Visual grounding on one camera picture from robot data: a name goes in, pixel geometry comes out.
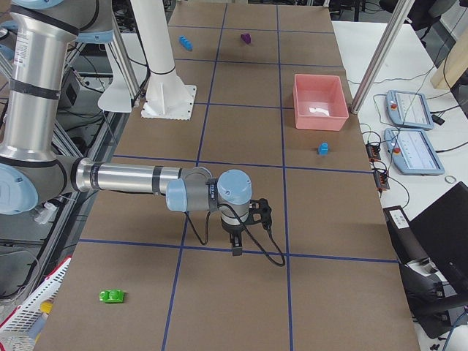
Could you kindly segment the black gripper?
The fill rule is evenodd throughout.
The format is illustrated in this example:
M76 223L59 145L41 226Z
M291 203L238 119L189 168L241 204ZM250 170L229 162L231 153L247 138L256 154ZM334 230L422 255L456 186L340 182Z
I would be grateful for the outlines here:
M244 231L243 222L221 215L222 228L230 235L230 243L233 256L243 254L242 232Z

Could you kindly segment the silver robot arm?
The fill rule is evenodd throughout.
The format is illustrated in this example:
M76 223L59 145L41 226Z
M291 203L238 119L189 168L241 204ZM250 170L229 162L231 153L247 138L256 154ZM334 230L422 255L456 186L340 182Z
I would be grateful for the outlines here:
M234 255L252 223L252 182L228 170L94 162L53 153L52 136L67 48L110 43L110 1L14 1L18 25L10 97L1 142L1 212L16 215L71 191L108 190L165 197L171 211L219 211Z

